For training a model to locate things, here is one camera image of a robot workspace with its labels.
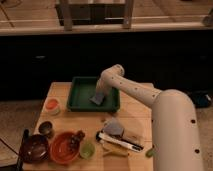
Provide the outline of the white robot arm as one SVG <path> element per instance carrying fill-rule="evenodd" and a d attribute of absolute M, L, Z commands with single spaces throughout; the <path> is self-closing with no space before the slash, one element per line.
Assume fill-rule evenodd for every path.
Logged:
<path fill-rule="evenodd" d="M 103 70 L 96 95 L 117 88 L 151 109 L 153 171 L 204 171 L 196 110 L 176 89 L 159 90 L 124 78 L 124 68 Z"/>

